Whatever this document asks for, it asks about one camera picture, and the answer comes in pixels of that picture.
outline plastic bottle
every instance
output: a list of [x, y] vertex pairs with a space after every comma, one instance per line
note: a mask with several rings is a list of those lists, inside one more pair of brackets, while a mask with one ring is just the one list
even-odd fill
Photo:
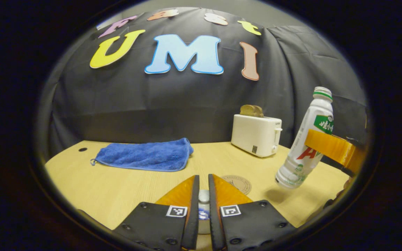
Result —
[[317, 166], [323, 154], [305, 146], [308, 129], [327, 134], [333, 132], [332, 93], [324, 87], [316, 87], [314, 100], [306, 110], [300, 129], [289, 150], [284, 164], [276, 173], [276, 182], [284, 188], [298, 188]]
[[210, 234], [210, 200], [209, 191], [200, 190], [198, 195], [198, 234]]

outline table surface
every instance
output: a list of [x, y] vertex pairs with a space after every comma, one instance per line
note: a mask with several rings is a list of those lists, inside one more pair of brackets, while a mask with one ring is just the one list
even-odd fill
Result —
[[[238, 175], [251, 183], [247, 196], [268, 200], [291, 224], [299, 227], [325, 202], [343, 189], [348, 175], [320, 162], [302, 186], [287, 190], [275, 183], [275, 173], [289, 149], [266, 158], [249, 154], [230, 142], [191, 144], [194, 152], [185, 169], [155, 172], [90, 164], [101, 148], [110, 143], [82, 141], [46, 163], [56, 187], [77, 209], [85, 211], [110, 229], [115, 229], [138, 203], [156, 202], [192, 175], [200, 176], [200, 189], [209, 189], [208, 174]], [[211, 250], [210, 235], [198, 235], [197, 250]]]

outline round coaster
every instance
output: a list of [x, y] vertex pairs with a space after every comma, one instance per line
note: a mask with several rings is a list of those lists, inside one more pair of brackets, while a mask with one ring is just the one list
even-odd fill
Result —
[[221, 178], [225, 181], [228, 181], [229, 184], [236, 187], [243, 194], [248, 194], [251, 191], [251, 183], [243, 177], [226, 175], [222, 176]]

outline blue towel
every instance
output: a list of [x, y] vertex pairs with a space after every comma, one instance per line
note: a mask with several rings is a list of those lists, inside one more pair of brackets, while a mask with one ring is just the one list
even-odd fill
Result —
[[175, 172], [184, 169], [192, 153], [187, 138], [162, 143], [112, 143], [100, 149], [91, 165], [100, 162], [112, 167]]

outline toaster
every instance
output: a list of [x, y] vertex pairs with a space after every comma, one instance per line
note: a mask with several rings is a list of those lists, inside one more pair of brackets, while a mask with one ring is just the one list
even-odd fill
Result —
[[236, 114], [231, 142], [255, 156], [268, 157], [277, 152], [281, 127], [281, 119]]

